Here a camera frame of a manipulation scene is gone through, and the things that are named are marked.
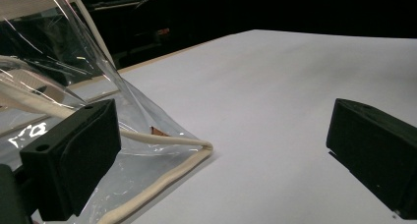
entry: table surface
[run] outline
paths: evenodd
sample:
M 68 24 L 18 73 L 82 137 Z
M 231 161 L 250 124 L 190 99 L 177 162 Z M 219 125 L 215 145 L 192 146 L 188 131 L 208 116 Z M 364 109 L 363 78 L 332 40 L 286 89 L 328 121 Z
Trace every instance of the table surface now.
M 334 101 L 417 125 L 417 40 L 251 30 L 122 76 L 213 155 L 126 223 L 404 221 L 328 154 Z

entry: white table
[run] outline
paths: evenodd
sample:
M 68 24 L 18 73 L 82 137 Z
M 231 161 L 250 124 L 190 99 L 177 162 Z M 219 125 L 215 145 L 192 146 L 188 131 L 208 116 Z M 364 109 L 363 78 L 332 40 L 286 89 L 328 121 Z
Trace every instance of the white table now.
M 326 148 L 336 98 L 417 126 L 417 40 L 251 30 L 122 76 L 214 145 L 126 223 L 417 223 Z

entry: clear plastic bag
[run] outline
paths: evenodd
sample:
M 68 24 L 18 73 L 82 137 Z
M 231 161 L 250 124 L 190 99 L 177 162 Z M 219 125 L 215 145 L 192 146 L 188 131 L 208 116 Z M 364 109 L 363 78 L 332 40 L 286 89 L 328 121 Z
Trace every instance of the clear plastic bag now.
M 0 0 L 0 163 L 18 168 L 21 148 L 107 98 L 116 101 L 122 150 L 68 223 L 120 221 L 207 158 L 212 146 L 118 75 L 80 0 Z

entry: transparent plastic pouch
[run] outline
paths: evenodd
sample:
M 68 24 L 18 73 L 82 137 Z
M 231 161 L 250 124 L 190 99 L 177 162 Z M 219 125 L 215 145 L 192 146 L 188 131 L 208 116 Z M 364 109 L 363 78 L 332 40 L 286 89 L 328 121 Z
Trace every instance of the transparent plastic pouch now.
M 0 163 L 17 169 L 20 149 L 108 98 L 116 102 L 122 149 L 81 215 L 67 223 L 119 222 L 212 146 L 119 76 L 80 0 L 0 0 Z

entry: brown tag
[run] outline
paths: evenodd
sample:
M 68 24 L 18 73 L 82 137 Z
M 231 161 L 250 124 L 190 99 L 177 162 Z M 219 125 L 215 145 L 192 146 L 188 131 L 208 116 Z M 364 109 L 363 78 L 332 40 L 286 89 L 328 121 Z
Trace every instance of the brown tag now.
M 153 135 L 156 135 L 156 136 L 162 136 L 162 137 L 169 137 L 169 135 L 168 135 L 168 134 L 166 134 L 166 133 L 164 133 L 163 131 L 160 131 L 160 130 L 158 130 L 158 129 L 154 128 L 154 127 L 150 127 L 150 129 L 151 129 L 151 133 L 152 133 Z

